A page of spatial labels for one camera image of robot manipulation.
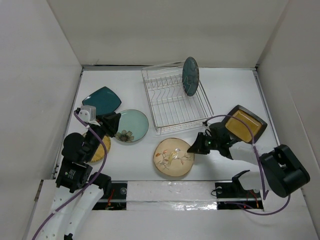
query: dark teal plate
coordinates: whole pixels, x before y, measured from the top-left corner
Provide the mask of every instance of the dark teal plate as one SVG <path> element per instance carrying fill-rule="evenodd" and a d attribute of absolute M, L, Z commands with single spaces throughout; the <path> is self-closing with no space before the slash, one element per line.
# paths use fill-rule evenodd
<path fill-rule="evenodd" d="M 187 96 L 195 95 L 199 85 L 199 67 L 196 60 L 190 56 L 183 65 L 182 84 Z"/>
<path fill-rule="evenodd" d="M 121 100 L 112 90 L 104 86 L 87 96 L 82 104 L 94 106 L 96 115 L 103 115 L 114 112 L 120 106 Z"/>

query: round plate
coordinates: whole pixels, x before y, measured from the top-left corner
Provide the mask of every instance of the round plate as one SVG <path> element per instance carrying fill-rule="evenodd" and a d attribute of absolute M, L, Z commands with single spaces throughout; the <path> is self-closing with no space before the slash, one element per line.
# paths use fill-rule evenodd
<path fill-rule="evenodd" d="M 182 84 L 187 96 L 193 96 L 199 85 L 199 67 L 196 60 L 190 56 L 183 65 L 182 69 Z"/>
<path fill-rule="evenodd" d="M 156 168 L 171 177 L 188 173 L 194 164 L 195 154 L 188 153 L 190 145 L 179 138 L 167 138 L 157 146 L 153 162 Z"/>
<path fill-rule="evenodd" d="M 104 138 L 102 139 L 102 141 L 104 142 L 105 146 L 106 146 L 106 152 L 109 153 L 110 148 L 111 148 L 111 139 L 109 136 L 104 136 Z M 100 144 L 97 148 L 97 150 L 95 151 L 95 154 L 93 156 L 93 158 L 91 159 L 90 163 L 96 163 L 99 162 L 100 160 L 102 160 L 105 156 L 105 150 L 104 147 Z"/>
<path fill-rule="evenodd" d="M 125 143 L 133 143 L 142 139 L 149 128 L 146 115 L 141 111 L 129 109 L 121 112 L 118 132 L 115 138 Z"/>

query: brown flower design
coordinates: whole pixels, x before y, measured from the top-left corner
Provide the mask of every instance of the brown flower design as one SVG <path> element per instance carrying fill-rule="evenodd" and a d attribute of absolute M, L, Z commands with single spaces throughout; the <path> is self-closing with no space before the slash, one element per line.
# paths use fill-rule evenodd
<path fill-rule="evenodd" d="M 132 136 L 132 132 L 127 132 L 126 130 L 122 130 L 122 132 L 117 132 L 115 138 L 120 140 L 121 142 L 126 143 L 132 143 L 132 141 L 135 139 L 135 137 Z"/>

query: white wire dish rack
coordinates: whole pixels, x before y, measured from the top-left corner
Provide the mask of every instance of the white wire dish rack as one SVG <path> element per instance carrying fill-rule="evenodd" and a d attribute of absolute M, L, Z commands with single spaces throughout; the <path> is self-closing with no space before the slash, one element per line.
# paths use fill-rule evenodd
<path fill-rule="evenodd" d="M 144 67 L 141 70 L 153 125 L 158 134 L 200 127 L 214 115 L 199 80 L 193 96 L 184 90 L 182 71 L 185 61 Z"/>

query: white wall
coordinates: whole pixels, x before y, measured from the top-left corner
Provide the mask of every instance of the white wall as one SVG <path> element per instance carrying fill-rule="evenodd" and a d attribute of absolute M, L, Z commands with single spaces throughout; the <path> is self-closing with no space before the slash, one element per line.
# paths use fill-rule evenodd
<path fill-rule="evenodd" d="M 81 66 L 45 0 L 0 0 L 0 238 L 20 240 L 50 177 Z"/>
<path fill-rule="evenodd" d="M 291 0 L 258 74 L 280 141 L 306 167 L 303 187 L 320 236 L 320 1 Z"/>
<path fill-rule="evenodd" d="M 288 0 L 47 0 L 81 64 L 254 67 Z"/>

